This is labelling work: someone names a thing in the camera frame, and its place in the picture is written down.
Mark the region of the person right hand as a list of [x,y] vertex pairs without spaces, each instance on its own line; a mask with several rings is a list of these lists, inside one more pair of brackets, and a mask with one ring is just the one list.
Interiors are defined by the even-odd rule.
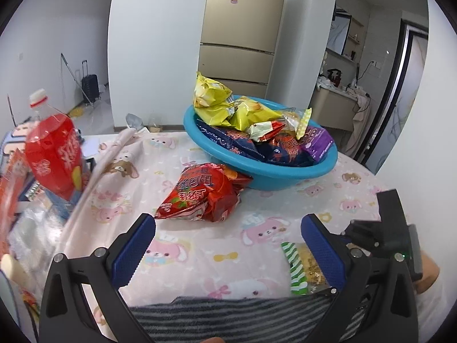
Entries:
[[416,294],[423,294],[429,290],[440,274],[437,263],[423,250],[421,250],[422,277],[414,282]]

